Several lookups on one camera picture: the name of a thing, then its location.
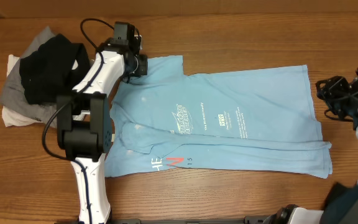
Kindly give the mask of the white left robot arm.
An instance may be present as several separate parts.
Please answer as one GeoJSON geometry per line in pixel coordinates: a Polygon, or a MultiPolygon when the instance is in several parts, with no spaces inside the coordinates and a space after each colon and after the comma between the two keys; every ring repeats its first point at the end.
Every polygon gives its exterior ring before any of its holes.
{"type": "Polygon", "coordinates": [[[72,165],[80,199],[77,223],[110,223],[104,164],[112,143],[108,98],[115,83],[147,74],[142,37],[110,38],[72,95],[58,97],[58,145],[72,165]]]}

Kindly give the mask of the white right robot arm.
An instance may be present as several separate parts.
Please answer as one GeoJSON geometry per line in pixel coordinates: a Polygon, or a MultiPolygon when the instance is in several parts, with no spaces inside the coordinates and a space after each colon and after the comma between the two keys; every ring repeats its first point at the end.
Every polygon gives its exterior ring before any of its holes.
{"type": "MultiPolygon", "coordinates": [[[[328,106],[332,119],[353,123],[358,140],[358,68],[356,78],[348,82],[335,76],[316,83],[317,96],[328,106]]],[[[326,197],[322,210],[307,210],[296,205],[287,205],[277,213],[256,219],[264,224],[357,224],[358,223],[358,181],[352,188],[335,183],[326,197]]]]}

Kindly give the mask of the light blue printed t-shirt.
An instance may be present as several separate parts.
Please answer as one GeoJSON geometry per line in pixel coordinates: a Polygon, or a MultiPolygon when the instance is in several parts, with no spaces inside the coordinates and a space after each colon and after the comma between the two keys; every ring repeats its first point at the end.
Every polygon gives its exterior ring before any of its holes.
{"type": "Polygon", "coordinates": [[[107,177],[176,167],[323,179],[333,171],[306,65],[187,76],[181,56],[152,58],[146,76],[119,85],[110,116],[107,177]]]}

